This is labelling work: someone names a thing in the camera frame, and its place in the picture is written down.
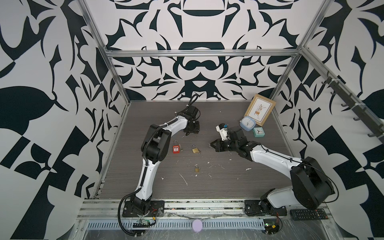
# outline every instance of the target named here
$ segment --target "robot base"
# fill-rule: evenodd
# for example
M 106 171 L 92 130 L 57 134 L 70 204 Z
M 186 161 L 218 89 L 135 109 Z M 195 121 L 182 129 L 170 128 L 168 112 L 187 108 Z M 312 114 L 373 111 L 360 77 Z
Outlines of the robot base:
M 287 209 L 285 207 L 280 207 L 278 209 L 274 207 L 267 206 L 268 203 L 263 200 L 245 200 L 245 209 L 244 212 L 247 216 L 264 216 L 264 215 L 274 215 L 276 216 L 279 213 L 279 216 L 287 216 Z
M 164 201 L 151 201 L 151 205 L 149 207 L 149 211 L 144 215 L 148 215 L 149 212 L 152 212 L 154 209 L 157 210 L 157 214 L 164 210 Z M 124 205 L 124 210 L 122 212 L 123 217 L 142 217 L 141 215 L 134 212 L 134 205 L 131 201 L 126 201 Z

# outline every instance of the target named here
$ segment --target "gold padlock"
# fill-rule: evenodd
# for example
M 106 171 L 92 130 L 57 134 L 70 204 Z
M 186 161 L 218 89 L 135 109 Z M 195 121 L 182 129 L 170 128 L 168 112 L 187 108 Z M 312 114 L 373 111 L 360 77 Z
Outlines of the gold padlock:
M 192 145 L 192 152 L 193 153 L 201 153 L 201 151 L 195 146 L 195 145 Z

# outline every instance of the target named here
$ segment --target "wooden picture frame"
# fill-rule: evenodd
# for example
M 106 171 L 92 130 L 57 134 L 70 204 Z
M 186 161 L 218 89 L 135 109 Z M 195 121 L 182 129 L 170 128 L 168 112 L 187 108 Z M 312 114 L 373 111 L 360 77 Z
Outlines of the wooden picture frame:
M 272 112 L 272 109 L 275 107 L 275 105 L 275 101 L 256 94 L 253 97 L 251 104 L 249 104 L 244 117 L 248 116 L 255 120 L 257 125 L 262 126 L 268 118 L 269 114 Z

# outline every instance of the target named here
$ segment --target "clock face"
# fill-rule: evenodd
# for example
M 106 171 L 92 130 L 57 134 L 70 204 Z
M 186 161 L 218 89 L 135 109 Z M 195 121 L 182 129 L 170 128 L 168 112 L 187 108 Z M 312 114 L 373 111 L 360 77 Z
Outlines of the clock face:
M 243 118 L 242 124 L 247 127 L 252 127 L 255 123 L 249 118 Z

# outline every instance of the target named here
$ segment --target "gray wooden table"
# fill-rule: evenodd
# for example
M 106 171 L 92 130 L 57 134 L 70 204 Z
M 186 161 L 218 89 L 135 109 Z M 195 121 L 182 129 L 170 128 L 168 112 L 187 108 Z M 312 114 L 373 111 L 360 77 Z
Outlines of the gray wooden table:
M 119 199 L 137 187 L 142 168 L 140 147 L 151 124 L 162 124 L 185 108 L 186 102 L 132 102 L 113 155 L 101 199 Z M 201 111 L 200 132 L 185 136 L 179 131 L 171 138 L 167 157 L 161 162 L 153 184 L 152 198 L 243 198 L 261 197 L 271 188 L 291 185 L 283 174 L 259 163 L 241 158 L 236 152 L 215 152 L 209 143 L 220 138 L 215 127 L 226 123 L 238 126 L 249 102 L 195 102 Z M 277 124 L 270 115 L 263 125 L 264 137 L 246 132 L 249 141 L 287 154 Z M 177 140 L 183 151 L 172 153 Z M 196 145 L 201 154 L 192 153 Z M 195 165 L 200 168 L 195 173 Z

